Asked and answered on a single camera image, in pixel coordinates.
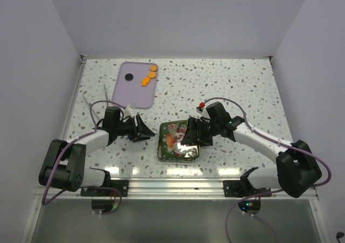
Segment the gold tin lid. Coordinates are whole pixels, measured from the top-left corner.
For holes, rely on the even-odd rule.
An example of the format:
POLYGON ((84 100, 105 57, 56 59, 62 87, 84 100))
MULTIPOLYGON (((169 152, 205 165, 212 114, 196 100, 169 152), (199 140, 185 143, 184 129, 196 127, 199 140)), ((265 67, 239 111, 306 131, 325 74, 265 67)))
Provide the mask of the gold tin lid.
POLYGON ((157 158, 160 162, 194 163, 199 157, 199 146, 182 144, 187 131, 187 120, 160 124, 157 158))

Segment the steel tongs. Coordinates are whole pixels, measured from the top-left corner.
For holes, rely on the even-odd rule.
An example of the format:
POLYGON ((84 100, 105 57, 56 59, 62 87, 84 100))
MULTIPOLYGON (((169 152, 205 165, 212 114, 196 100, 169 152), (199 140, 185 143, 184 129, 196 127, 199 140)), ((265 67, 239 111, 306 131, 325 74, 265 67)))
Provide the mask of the steel tongs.
POLYGON ((90 96, 90 95, 87 95, 87 92, 83 92, 82 99, 85 105, 85 112, 89 111, 90 105, 93 102, 104 100, 103 103, 102 102, 98 103, 93 107, 93 111, 95 111, 97 114, 102 113, 106 109, 106 107, 109 106, 107 102, 109 100, 109 93, 107 90, 107 86, 103 84, 100 89, 96 90, 96 95, 90 96))

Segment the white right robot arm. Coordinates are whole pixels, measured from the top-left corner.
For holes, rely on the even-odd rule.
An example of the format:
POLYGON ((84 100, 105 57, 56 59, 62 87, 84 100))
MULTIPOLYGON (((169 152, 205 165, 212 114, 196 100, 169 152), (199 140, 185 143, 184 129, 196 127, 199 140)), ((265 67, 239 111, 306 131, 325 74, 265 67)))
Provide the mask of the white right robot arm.
POLYGON ((239 180, 224 182, 226 196, 256 196, 270 189, 279 189, 298 198, 321 178, 321 169, 306 142, 293 143, 255 131, 243 116, 231 117, 220 102, 208 106, 201 103, 197 109, 201 116, 188 119, 182 144, 209 146, 215 136, 221 136, 250 147, 275 165, 269 170, 253 167, 239 180))

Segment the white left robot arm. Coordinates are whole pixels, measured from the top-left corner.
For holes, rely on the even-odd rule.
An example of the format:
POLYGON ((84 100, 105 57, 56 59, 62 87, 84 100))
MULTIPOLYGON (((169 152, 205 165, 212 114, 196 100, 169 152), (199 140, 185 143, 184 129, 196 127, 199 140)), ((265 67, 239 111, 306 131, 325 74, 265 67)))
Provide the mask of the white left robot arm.
POLYGON ((53 140, 47 150, 38 181, 42 186, 75 192, 93 187, 100 196, 111 192, 110 173, 87 168, 86 156, 111 145, 118 137, 126 136, 132 142, 148 140, 155 134, 139 114, 133 115, 131 107, 107 107, 101 126, 79 138, 53 140))

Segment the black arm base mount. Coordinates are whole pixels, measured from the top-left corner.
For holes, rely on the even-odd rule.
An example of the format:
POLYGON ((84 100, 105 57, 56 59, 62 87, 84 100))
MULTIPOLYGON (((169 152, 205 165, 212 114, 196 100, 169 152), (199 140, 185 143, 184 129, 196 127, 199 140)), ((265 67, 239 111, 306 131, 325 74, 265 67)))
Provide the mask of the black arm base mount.
POLYGON ((82 174, 80 188, 82 197, 126 197, 129 180, 112 179, 107 170, 90 168, 82 174))

